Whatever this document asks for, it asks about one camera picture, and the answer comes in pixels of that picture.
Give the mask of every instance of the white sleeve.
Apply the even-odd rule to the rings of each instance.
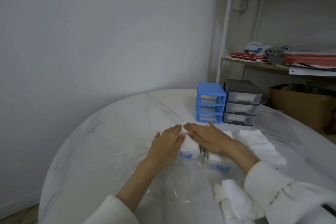
[[[108,195],[83,224],[139,224],[130,209],[118,198]]]
[[[305,216],[321,205],[336,205],[335,193],[314,184],[297,182],[265,162],[251,168],[244,188],[262,208],[270,224],[305,223]],[[328,218],[331,215],[325,210],[316,212]]]

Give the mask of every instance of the cardboard box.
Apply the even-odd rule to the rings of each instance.
[[[296,85],[296,91],[285,89],[286,84],[269,89],[269,106],[322,132],[331,122],[336,107],[336,92],[325,90],[324,95],[304,93],[305,85]]]

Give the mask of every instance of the drawer handle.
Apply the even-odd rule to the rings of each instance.
[[[183,158],[187,158],[187,159],[190,159],[192,154],[189,154],[189,156],[183,156],[182,152],[180,152],[180,156],[183,157]]]
[[[229,171],[231,169],[231,167],[227,167],[227,168],[223,168],[223,167],[220,167],[220,165],[216,165],[217,169],[220,170],[220,171]]]

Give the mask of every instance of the folded white cloth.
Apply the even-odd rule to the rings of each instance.
[[[240,130],[239,140],[248,146],[250,150],[262,161],[286,165],[287,160],[275,149],[275,146],[267,140],[262,132],[257,130]]]
[[[225,223],[254,223],[264,216],[263,211],[253,199],[232,179],[215,184],[215,201],[221,203]]]
[[[191,151],[191,152],[200,152],[200,145],[195,142],[193,139],[190,138],[190,136],[187,135],[187,130],[183,127],[183,125],[185,125],[186,122],[184,122],[182,124],[182,129],[181,129],[181,133],[185,133],[185,139],[183,144],[181,145],[181,151]]]
[[[231,131],[223,131],[223,132],[227,134],[229,137],[233,138]],[[232,162],[232,160],[229,157],[223,156],[223,155],[217,155],[217,154],[207,152],[207,156],[209,160],[213,160],[217,162]]]

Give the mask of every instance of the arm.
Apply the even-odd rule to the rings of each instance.
[[[232,139],[211,122],[209,126],[187,123],[188,135],[215,154],[225,154],[244,171],[246,192],[262,208],[270,224],[336,223],[336,218],[321,207],[336,209],[336,194],[320,186],[297,182],[265,162],[245,145]]]
[[[185,137],[179,135],[181,128],[181,125],[176,125],[161,135],[157,133],[146,158],[139,163],[117,195],[108,195],[83,224],[138,223],[133,213],[155,175],[175,161]]]

